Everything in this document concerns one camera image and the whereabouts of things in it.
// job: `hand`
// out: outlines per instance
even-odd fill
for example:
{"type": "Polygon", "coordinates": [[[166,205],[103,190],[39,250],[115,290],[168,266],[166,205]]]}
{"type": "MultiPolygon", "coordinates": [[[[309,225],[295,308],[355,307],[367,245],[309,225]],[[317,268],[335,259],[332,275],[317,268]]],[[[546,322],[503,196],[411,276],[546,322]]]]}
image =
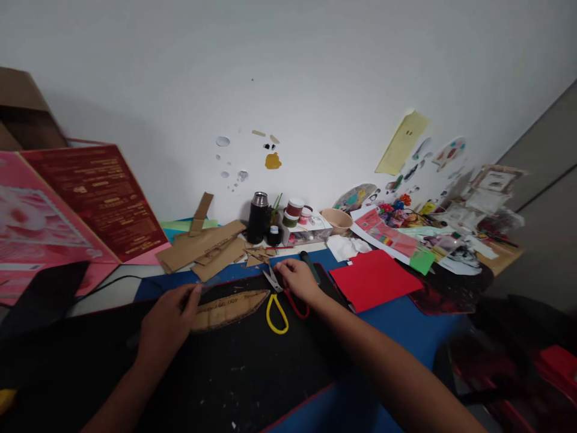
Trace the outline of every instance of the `hand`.
{"type": "Polygon", "coordinates": [[[201,284],[184,284],[156,301],[142,320],[136,364],[168,368],[191,332],[202,289],[201,284]]]}
{"type": "Polygon", "coordinates": [[[277,263],[275,269],[281,273],[284,287],[289,288],[307,304],[313,305],[325,294],[305,262],[287,259],[277,263]]]}

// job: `yellow paper cutout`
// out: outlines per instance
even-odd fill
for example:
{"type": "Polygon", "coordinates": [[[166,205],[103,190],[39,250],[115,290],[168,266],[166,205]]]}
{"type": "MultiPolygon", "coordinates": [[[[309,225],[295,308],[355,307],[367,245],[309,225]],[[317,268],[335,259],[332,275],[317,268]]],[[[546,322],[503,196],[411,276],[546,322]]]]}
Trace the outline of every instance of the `yellow paper cutout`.
{"type": "Polygon", "coordinates": [[[277,152],[269,153],[266,156],[266,160],[264,162],[264,165],[269,170],[276,170],[277,168],[279,168],[282,165],[282,162],[280,161],[280,159],[278,159],[277,152]]]}
{"type": "Polygon", "coordinates": [[[398,174],[430,121],[416,111],[406,115],[374,172],[398,174]]]}

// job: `scissors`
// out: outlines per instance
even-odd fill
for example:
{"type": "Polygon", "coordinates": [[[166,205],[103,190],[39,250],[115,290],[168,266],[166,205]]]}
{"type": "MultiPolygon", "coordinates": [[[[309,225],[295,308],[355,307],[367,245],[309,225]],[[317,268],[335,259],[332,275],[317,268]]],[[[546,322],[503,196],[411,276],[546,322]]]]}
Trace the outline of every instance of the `scissors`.
{"type": "Polygon", "coordinates": [[[295,305],[295,301],[293,300],[293,297],[290,294],[290,290],[288,289],[283,289],[280,284],[278,284],[278,281],[276,280],[276,276],[274,271],[272,270],[271,265],[269,264],[269,272],[270,274],[267,274],[267,272],[263,269],[263,274],[266,277],[267,280],[269,280],[270,285],[272,286],[272,288],[274,289],[274,291],[270,294],[270,298],[269,298],[269,303],[266,306],[266,322],[269,324],[269,328],[275,333],[275,334],[279,334],[279,335],[283,335],[286,334],[287,331],[289,330],[289,321],[287,320],[287,315],[284,313],[284,310],[281,307],[281,304],[279,304],[278,302],[278,293],[281,293],[282,291],[284,291],[287,294],[287,298],[288,301],[290,302],[290,305],[293,307],[293,310],[295,311],[296,315],[299,316],[299,318],[301,319],[306,319],[309,315],[309,313],[311,312],[310,307],[307,304],[307,309],[305,311],[305,314],[302,314],[295,305]],[[272,303],[276,304],[276,307],[278,309],[278,311],[280,312],[282,319],[284,321],[284,328],[283,329],[278,329],[276,326],[274,326],[272,324],[272,322],[270,321],[270,307],[272,306],[272,303]]]}

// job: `green paper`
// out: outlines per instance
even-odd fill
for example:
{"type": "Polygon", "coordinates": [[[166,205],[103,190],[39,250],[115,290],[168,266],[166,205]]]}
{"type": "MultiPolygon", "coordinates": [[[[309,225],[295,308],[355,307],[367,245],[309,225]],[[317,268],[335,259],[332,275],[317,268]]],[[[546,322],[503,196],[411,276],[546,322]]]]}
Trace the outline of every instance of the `green paper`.
{"type": "MultiPolygon", "coordinates": [[[[189,232],[192,221],[161,221],[160,226],[163,229],[178,230],[180,232],[189,232]]],[[[218,220],[204,220],[203,229],[218,227],[218,220]]]]}
{"type": "Polygon", "coordinates": [[[411,262],[409,264],[411,268],[416,269],[423,275],[427,275],[434,261],[435,255],[433,253],[429,250],[417,248],[411,257],[411,262]]]}

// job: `yellow scissor handle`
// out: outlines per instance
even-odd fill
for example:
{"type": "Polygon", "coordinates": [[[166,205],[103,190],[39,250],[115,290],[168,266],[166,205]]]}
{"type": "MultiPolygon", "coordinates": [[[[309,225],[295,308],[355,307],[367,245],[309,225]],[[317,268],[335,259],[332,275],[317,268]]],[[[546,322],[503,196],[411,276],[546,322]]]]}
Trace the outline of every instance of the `yellow scissor handle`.
{"type": "Polygon", "coordinates": [[[269,298],[269,303],[266,306],[266,322],[269,324],[269,328],[272,329],[272,331],[275,334],[279,334],[279,335],[283,335],[286,334],[287,331],[289,330],[289,321],[287,320],[287,316],[286,314],[284,314],[284,311],[282,310],[281,304],[278,303],[278,298],[276,297],[276,293],[271,293],[270,294],[270,298],[269,298]],[[272,301],[275,302],[276,307],[278,308],[278,311],[281,313],[282,319],[284,320],[284,329],[280,330],[275,328],[275,326],[272,324],[272,322],[270,321],[270,306],[272,305],[272,301]]]}

